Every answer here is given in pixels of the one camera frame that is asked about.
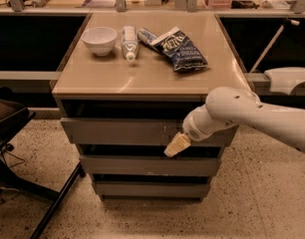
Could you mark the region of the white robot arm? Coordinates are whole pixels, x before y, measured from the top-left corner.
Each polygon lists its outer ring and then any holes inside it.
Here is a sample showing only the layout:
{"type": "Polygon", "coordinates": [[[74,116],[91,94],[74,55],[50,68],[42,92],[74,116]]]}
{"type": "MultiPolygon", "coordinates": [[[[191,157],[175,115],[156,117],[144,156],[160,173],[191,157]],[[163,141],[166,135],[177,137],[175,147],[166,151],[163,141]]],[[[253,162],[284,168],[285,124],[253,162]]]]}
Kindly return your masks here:
{"type": "Polygon", "coordinates": [[[208,93],[202,106],[192,110],[164,150],[173,157],[214,133],[247,125],[305,153],[305,110],[263,103],[246,90],[219,87],[208,93]]]}

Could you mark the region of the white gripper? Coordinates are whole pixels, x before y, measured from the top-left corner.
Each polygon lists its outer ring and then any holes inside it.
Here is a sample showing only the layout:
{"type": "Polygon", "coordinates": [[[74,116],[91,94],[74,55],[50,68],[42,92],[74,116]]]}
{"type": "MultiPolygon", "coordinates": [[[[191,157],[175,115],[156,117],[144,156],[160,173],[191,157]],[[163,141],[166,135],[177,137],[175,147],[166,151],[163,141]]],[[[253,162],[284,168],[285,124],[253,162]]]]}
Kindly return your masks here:
{"type": "Polygon", "coordinates": [[[182,130],[178,132],[164,150],[168,157],[174,157],[190,147],[190,141],[202,141],[211,137],[214,133],[235,126],[230,121],[214,119],[206,105],[192,110],[183,120],[182,130]]]}

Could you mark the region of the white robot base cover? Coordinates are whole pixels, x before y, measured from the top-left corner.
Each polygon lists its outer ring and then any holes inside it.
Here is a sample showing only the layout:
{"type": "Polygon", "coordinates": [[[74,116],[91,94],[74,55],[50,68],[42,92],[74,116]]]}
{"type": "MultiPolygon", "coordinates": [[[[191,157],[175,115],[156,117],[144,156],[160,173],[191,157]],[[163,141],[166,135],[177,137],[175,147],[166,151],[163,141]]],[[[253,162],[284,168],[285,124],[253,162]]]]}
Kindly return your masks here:
{"type": "Polygon", "coordinates": [[[270,81],[272,93],[290,95],[299,85],[305,83],[305,68],[287,67],[266,70],[264,75],[270,81]]]}

